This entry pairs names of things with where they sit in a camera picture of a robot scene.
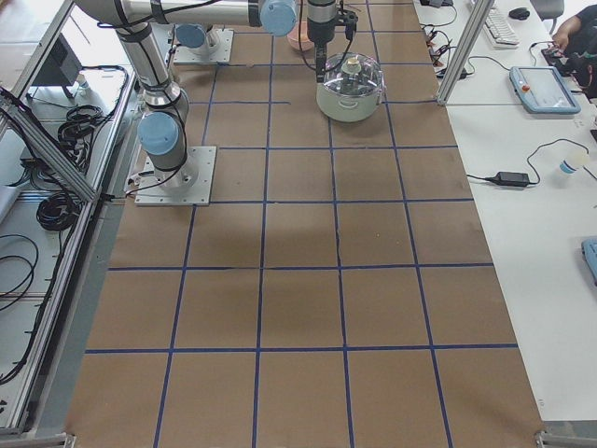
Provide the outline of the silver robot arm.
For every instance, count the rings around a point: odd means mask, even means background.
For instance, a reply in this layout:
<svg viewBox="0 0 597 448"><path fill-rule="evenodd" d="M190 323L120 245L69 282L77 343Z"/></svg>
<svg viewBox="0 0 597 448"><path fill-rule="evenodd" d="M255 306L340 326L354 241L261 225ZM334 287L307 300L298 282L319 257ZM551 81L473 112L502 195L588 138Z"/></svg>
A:
<svg viewBox="0 0 597 448"><path fill-rule="evenodd" d="M182 47L195 52L215 51L220 42L213 25L178 24L175 26L174 35Z"/></svg>
<svg viewBox="0 0 597 448"><path fill-rule="evenodd" d="M79 1L77 6L99 27L116 32L145 91L148 113L141 119L137 135L153 164L156 181L130 190L130 195L174 194L184 202L199 174L187 143L188 98L161 56L153 24L236 24L279 37L306 21L315 48L313 71L317 83L323 83L330 70L327 45L336 29L343 27L347 40L353 40L358 22L338 1Z"/></svg>

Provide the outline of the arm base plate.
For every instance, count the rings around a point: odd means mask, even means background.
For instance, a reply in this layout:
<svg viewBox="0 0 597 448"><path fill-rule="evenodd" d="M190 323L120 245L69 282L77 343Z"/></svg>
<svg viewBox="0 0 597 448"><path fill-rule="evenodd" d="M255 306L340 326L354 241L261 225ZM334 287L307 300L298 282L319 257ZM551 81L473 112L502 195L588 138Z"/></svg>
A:
<svg viewBox="0 0 597 448"><path fill-rule="evenodd" d="M215 171L217 147L189 147L187 161L175 174L155 170L146 156L144 170L150 174L140 178L134 202L139 206L207 206Z"/></svg>
<svg viewBox="0 0 597 448"><path fill-rule="evenodd" d="M179 25L174 33L174 64L206 65L229 63L234 32L230 28L204 29L199 25Z"/></svg>

